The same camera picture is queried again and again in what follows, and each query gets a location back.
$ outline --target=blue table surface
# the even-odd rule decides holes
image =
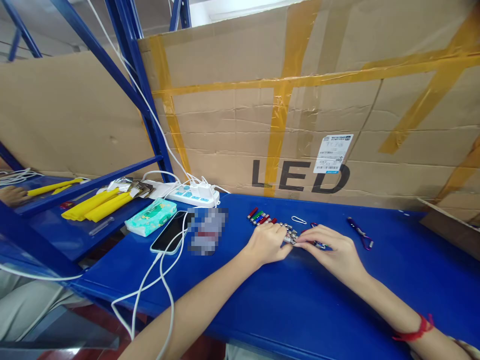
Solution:
[[[22,183],[15,184],[15,186],[22,187],[26,190],[31,190],[68,180],[71,179],[57,176],[38,176]],[[96,191],[92,191],[78,201],[75,201],[75,204],[79,204],[82,201],[91,198],[95,194]],[[33,201],[44,199],[50,195],[51,192],[36,196],[33,198]],[[102,221],[95,223],[88,220],[66,220],[62,217],[62,213],[66,210],[61,209],[60,206],[52,207],[47,211],[43,211],[29,218],[28,223],[38,233],[43,235],[49,242],[51,242],[58,250],[65,254],[67,258],[73,262],[78,262],[89,252],[94,250],[99,244],[101,244],[103,240],[120,229],[124,225],[125,220],[131,218],[140,210],[147,207],[151,202],[152,200],[150,199],[137,198],[127,205],[121,207],[111,215],[113,216],[114,221],[112,221],[106,228],[102,229],[94,236],[90,236],[89,232],[100,225]],[[21,255],[20,251],[8,246],[8,244],[4,242],[0,242],[0,254],[7,258],[29,262],[28,259]]]
[[[184,249],[166,276],[174,299],[245,246],[253,231],[246,216],[259,207],[298,232],[310,225],[294,223],[293,215],[351,237],[372,276],[419,313],[433,314],[446,334],[480,346],[479,263],[419,224],[423,213],[236,194],[222,196],[220,207],[228,208],[229,220],[215,254],[198,256]],[[372,251],[363,249],[348,216],[375,241]],[[109,301],[136,291],[155,258],[149,248],[156,236],[129,234],[73,286]],[[175,256],[165,259],[164,269]],[[146,284],[158,276],[155,266]],[[122,304],[132,308],[134,301],[131,297]],[[159,282],[142,293],[138,310],[156,316],[169,305]],[[248,278],[207,332],[295,359],[411,359],[407,345],[391,339],[388,325],[301,248]]]

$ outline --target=smartphone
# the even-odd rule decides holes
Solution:
[[[182,241],[182,235],[178,235],[171,244],[170,242],[178,233],[182,231],[182,225],[184,223],[184,216],[186,213],[186,211],[178,211],[171,217],[170,221],[163,226],[163,230],[150,246],[150,251],[152,253],[165,253],[166,255],[174,255],[177,253]],[[187,214],[185,219],[185,229],[187,228],[188,223],[192,219],[193,215],[193,213]]]

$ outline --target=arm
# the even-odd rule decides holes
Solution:
[[[321,251],[309,242],[319,241],[333,251]],[[380,281],[365,270],[352,239],[319,225],[305,231],[297,247],[311,253],[320,264],[354,293],[369,304],[399,333],[415,333],[420,328],[420,316]],[[423,360],[471,360],[470,356],[437,328],[426,332],[408,345]]]
[[[284,245],[287,230],[265,223],[255,228],[248,244],[225,266],[214,272],[175,302],[173,333],[164,359],[179,359],[234,291],[262,265],[285,259],[292,250]],[[125,349],[120,360],[155,360],[170,328],[170,308],[148,325]]]

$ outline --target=barcode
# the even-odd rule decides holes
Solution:
[[[338,166],[317,166],[316,169],[327,169],[327,170],[332,170],[332,169],[339,169]]]

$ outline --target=ceiling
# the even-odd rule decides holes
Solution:
[[[26,27],[31,31],[72,46],[84,45],[50,0],[10,0]],[[101,44],[108,41],[87,0],[68,0]],[[301,0],[190,0],[192,25],[199,26],[238,16],[289,5]],[[108,35],[114,39],[105,0],[91,0]],[[145,36],[169,30],[169,0],[135,0]],[[0,20],[12,22],[0,6]]]
[[[83,45],[82,40],[60,15],[50,0],[10,0],[20,14],[28,30],[70,45]],[[83,21],[100,43],[107,39],[86,0],[69,0]],[[104,0],[91,0],[108,35],[115,37]],[[168,0],[135,0],[144,34],[152,35],[168,31],[170,10]],[[0,6],[0,19],[11,22],[7,11]]]

